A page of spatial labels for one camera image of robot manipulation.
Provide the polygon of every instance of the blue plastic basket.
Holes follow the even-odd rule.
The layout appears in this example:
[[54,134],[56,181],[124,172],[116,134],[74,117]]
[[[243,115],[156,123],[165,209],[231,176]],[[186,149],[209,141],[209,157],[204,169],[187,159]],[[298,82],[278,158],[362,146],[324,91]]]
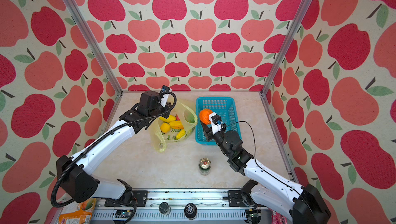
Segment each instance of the blue plastic basket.
[[[238,115],[236,114],[235,101],[233,98],[228,97],[201,97],[197,98],[196,102],[196,114],[199,116],[199,113],[203,109],[211,109],[213,112],[216,112],[221,116],[221,120],[225,122],[227,125],[231,123],[238,122]],[[241,137],[241,131],[239,129],[239,123],[230,125],[226,128],[228,130],[235,130],[238,132],[239,137]],[[216,145],[214,140],[207,142],[204,136],[204,130],[202,129],[201,123],[198,122],[198,125],[195,128],[195,140],[202,145]]]

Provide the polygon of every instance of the marble floor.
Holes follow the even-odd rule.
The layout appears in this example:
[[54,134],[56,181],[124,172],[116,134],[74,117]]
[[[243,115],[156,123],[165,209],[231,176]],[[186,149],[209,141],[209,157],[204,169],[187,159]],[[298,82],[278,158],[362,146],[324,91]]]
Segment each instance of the marble floor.
[[[235,100],[240,121],[247,121],[256,139],[256,158],[264,165],[288,177],[274,134],[259,93],[257,92],[177,92],[178,100],[191,101],[201,96],[224,96]],[[118,117],[139,102],[141,93],[124,93],[111,126]],[[243,147],[253,154],[253,136],[249,126],[240,123]],[[207,157],[212,162],[211,171],[202,176],[198,162]],[[171,143],[160,153],[152,144],[148,130],[122,143],[96,169],[94,175],[129,183],[133,188],[225,188],[242,187],[249,179],[234,172],[218,146],[203,146],[195,141],[195,131],[182,142]]]

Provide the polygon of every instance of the yellow plastic bag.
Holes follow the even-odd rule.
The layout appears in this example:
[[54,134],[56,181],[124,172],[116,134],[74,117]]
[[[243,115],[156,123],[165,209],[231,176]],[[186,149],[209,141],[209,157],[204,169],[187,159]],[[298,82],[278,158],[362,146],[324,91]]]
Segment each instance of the yellow plastic bag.
[[176,130],[171,128],[169,132],[163,134],[161,132],[160,126],[164,123],[159,118],[156,118],[155,121],[150,125],[149,132],[151,137],[151,142],[156,150],[159,152],[163,152],[166,149],[166,145],[168,143],[180,142],[184,140],[186,137],[190,136],[190,134],[194,131],[195,126],[198,123],[198,117],[195,114],[195,106],[194,104],[187,103],[183,100],[177,100],[176,106],[171,111],[171,115],[178,116],[180,118],[181,123],[183,124],[185,135],[181,138],[177,139],[176,136],[180,130]]

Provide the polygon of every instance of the wall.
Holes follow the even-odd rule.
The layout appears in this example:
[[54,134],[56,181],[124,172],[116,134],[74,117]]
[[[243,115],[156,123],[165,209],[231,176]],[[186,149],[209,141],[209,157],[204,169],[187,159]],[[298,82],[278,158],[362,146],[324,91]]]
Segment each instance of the wall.
[[0,10],[0,223],[47,224],[56,160],[99,136],[116,95],[61,0]]
[[87,0],[124,90],[261,90],[300,0]]
[[313,3],[319,17],[311,28],[303,21],[267,92],[273,118],[300,183],[326,200],[329,223],[391,223],[396,2]]

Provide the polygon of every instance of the orange package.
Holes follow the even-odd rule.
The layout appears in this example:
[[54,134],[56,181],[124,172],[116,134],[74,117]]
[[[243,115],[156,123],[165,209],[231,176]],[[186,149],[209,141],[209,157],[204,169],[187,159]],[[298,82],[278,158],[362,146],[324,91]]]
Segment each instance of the orange package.
[[73,202],[63,207],[59,224],[89,224],[95,208],[96,198],[77,203]]

